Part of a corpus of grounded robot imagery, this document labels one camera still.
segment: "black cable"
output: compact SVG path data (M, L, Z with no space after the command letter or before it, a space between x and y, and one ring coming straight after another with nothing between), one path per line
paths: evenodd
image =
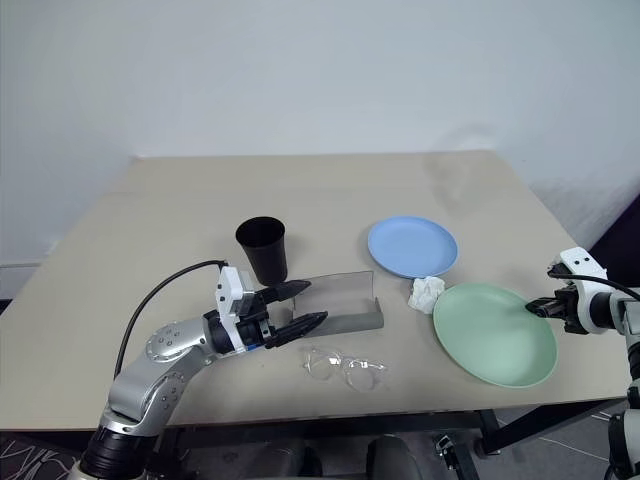
M122 343L120 343L120 350L118 351L118 358L116 360L116 369L113 373L114 379L118 376L118 374L122 370L122 362L124 361L124 353L127 350L127 343L129 343L129 337L131 336L133 327L136 324L136 320L138 320L138 317L142 313L142 310L147 305L147 303L149 303L149 301L156 295L156 293L158 293L160 290L166 287L169 283L173 282L176 278L179 278L186 273L193 272L194 270L197 270L199 268L207 267L209 265L217 265L219 269L222 269L222 267L226 267L228 264L224 260L206 260L204 262L191 265L190 267L183 268L179 272L176 272L170 277L165 278L153 290L151 290L146 297L144 297L142 302L140 302L140 305L138 305L138 308L136 308L136 311L133 312L133 315L129 320L127 328L124 331L124 336L122 337Z
M624 285L620 285L619 283L613 282L606 278L592 277L590 275L572 275L569 273L552 273L552 272L547 273L547 275L549 275L551 278L560 278L563 280L587 280L589 282L596 282L596 283L602 283L603 285L609 285L610 287L613 287L616 290L620 290L621 292L624 292L627 295L629 295L634 300L640 302L640 293L636 293L630 288L625 287Z
M609 467L607 467L607 471L604 472L603 480L611 480L612 478L613 478L613 467L609 465Z

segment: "beige table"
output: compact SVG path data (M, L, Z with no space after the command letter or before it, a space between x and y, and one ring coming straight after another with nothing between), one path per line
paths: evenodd
M550 295L545 269L574 242L493 153L160 158L136 161L69 233L0 319L0 429L93 428L124 327L142 297L174 271L208 258L248 268L237 225L273 215L287 226L289 278L371 269L382 330L314 339L384 362L384 384L358 393L314 380L299 348L256 351L203 370L173 424L254 422L368 413L468 410L624 394L624 340L564 334L555 373L511 390L484 383L443 351L431 318L406 305L409 281L382 270L366 237L378 220L420 215L456 236L448 285L491 282ZM166 288L142 315L130 361L158 327L214 307L215 269Z

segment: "green plate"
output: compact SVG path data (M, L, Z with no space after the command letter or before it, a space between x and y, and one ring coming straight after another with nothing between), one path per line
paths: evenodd
M502 387L531 387L551 375L558 349L547 320L525 304L509 290L463 283L440 295L433 323L444 349L472 375Z

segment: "white wall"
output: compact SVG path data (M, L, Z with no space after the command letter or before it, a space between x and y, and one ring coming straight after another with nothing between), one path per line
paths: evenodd
M587 247L640 192L637 0L1 6L0 263L132 155L495 148Z

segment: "blue plate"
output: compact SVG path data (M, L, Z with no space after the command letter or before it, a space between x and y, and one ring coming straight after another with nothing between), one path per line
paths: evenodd
M458 259L458 244L447 229L421 217L391 217L369 231L371 256L396 275L440 275Z

